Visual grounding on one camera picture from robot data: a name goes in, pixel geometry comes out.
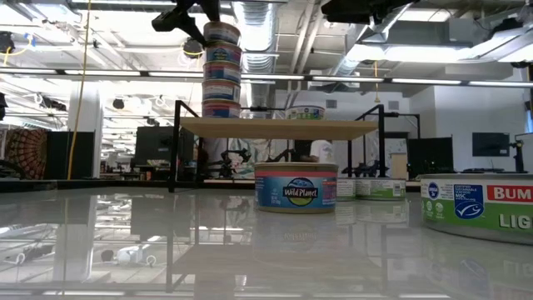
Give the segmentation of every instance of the white wall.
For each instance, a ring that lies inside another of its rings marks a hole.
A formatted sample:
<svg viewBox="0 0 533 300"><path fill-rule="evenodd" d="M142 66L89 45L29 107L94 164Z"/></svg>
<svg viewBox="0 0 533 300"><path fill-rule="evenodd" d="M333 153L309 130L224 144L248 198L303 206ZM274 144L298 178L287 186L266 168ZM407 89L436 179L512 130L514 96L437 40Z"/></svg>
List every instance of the white wall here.
<svg viewBox="0 0 533 300"><path fill-rule="evenodd" d="M403 98L400 92L380 92L379 98L382 104L385 104L385 111L388 110L389 101L399 101L400 109L394 112L397 113L409 113L410 104L408 98ZM326 100L337 100L337 109L327 109L326 119L328 120L355 120L361 116L364 112L375 107L378 103L375 102L376 95L373 92L369 92L366 95L361 95L358 92L334 92L333 94L326 94L323 92L302 91L298 94L293 105L316 105L320 107L326 106ZM285 107L286 91L277 91L276 93L276 106L278 108ZM377 116L370 116L366 120L377 121ZM409 121L404 117L399 118L386 118L385 130L388 132L413 132L416 136L416 128L413 127ZM370 162L372 159L377 159L377 131L367 135L366 143L366 160ZM347 167L347 142L346 141L334 141L336 162L339 165L339 171ZM278 140L276 141L276 153L286 149L286 142ZM363 146L362 137L354 140L352 144L352 157L354 166L359 162L363 162Z"/></svg>
<svg viewBox="0 0 533 300"><path fill-rule="evenodd" d="M521 76L516 71L507 80L521 81ZM423 138L453 138L456 171L493 167L515 171L513 149L509 157L472 157L472 133L509 133L513 141L515 134L525 131L524 92L519 88L430 87L411 99L411 111L422 115Z"/></svg>

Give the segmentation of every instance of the blue label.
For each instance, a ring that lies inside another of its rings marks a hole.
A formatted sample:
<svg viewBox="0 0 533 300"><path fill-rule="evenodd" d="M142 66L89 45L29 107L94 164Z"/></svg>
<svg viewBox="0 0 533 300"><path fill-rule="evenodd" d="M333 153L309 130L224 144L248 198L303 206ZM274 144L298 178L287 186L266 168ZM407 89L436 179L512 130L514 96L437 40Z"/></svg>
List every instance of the blue label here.
<svg viewBox="0 0 533 300"><path fill-rule="evenodd" d="M485 210L483 204L483 186L455 184L453 186L456 216L470 220L478 218Z"/></svg>
<svg viewBox="0 0 533 300"><path fill-rule="evenodd" d="M431 200L436 200L439 197L439 186L434 182L430 182L427 186L427 194Z"/></svg>
<svg viewBox="0 0 533 300"><path fill-rule="evenodd" d="M333 208L335 177L256 177L259 206L271 208Z"/></svg>

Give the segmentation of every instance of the stack of cans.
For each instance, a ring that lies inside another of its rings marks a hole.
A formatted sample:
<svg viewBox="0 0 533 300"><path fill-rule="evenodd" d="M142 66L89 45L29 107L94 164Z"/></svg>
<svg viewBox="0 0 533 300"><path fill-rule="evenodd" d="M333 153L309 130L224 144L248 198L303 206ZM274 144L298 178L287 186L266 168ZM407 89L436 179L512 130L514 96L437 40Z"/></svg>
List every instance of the stack of cans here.
<svg viewBox="0 0 533 300"><path fill-rule="evenodd" d="M242 50L237 44L241 33L230 24L209 22L204 37L209 46L203 66L202 116L239 118Z"/></svg>

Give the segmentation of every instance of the person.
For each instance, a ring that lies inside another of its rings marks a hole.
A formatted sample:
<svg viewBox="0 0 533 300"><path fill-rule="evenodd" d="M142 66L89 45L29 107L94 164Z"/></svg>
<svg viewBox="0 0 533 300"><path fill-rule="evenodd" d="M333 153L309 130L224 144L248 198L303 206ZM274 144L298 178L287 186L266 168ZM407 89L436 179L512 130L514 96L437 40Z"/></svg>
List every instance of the person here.
<svg viewBox="0 0 533 300"><path fill-rule="evenodd" d="M6 107L6 97L0 92L0 121L2 121L4 117L6 117Z"/></svg>
<svg viewBox="0 0 533 300"><path fill-rule="evenodd" d="M302 156L301 160L308 163L333 163L335 154L331 140L317 140L311 144L309 156Z"/></svg>

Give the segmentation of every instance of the wooden shelf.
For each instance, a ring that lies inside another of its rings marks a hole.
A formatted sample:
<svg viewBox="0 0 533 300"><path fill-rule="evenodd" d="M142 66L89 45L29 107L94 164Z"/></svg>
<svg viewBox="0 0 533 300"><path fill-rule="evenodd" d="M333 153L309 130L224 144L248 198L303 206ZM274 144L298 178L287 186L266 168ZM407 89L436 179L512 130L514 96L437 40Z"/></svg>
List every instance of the wooden shelf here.
<svg viewBox="0 0 533 300"><path fill-rule="evenodd" d="M202 138L352 140L377 129L371 121L272 120L182 117L181 125Z"/></svg>

